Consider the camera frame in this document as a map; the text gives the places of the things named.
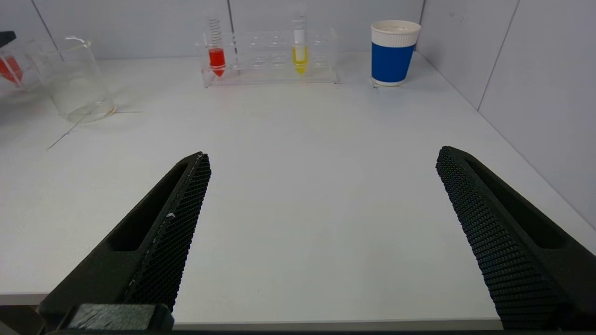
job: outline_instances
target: clear acrylic rack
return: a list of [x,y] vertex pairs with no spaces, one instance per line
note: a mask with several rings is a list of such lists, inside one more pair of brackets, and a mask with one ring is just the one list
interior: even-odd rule
[[337,83],[337,37],[333,29],[308,31],[308,67],[303,75],[292,61],[293,31],[222,33],[225,54],[222,76],[209,60],[208,36],[197,44],[205,88],[266,83]]

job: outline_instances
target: white table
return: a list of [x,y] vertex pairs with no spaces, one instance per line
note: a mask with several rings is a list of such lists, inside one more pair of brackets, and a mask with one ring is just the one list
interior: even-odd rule
[[370,86],[367,58],[344,57],[342,85],[209,89],[193,58],[105,61],[119,113],[74,129],[43,98],[3,101],[0,305],[38,303],[200,150],[213,175],[175,305],[179,328],[494,327],[434,169],[443,145],[475,155],[596,252],[596,232],[422,56],[397,89]]

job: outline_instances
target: yellow liquid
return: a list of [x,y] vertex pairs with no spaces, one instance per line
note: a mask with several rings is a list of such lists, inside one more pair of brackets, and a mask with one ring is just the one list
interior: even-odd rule
[[301,76],[304,75],[304,72],[306,72],[306,68],[308,67],[308,46],[295,45],[292,47],[292,62],[294,62],[294,69],[296,69],[296,72]]

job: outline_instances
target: red object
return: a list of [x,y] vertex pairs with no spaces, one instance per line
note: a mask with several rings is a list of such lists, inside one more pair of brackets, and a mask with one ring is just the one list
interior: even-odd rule
[[21,71],[21,68],[18,66],[17,60],[14,59],[14,57],[7,57],[6,63],[0,60],[0,75],[12,81],[15,85],[18,85],[18,83],[23,80],[23,71]]
[[225,68],[224,49],[209,49],[209,61],[209,65],[211,65],[211,70],[213,70],[213,73],[215,73],[216,76],[221,77]]

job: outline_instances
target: paper cup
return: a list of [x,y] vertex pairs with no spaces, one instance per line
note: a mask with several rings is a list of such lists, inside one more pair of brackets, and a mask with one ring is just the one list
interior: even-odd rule
[[372,81],[381,86],[403,84],[420,25],[400,20],[378,21],[372,30]]

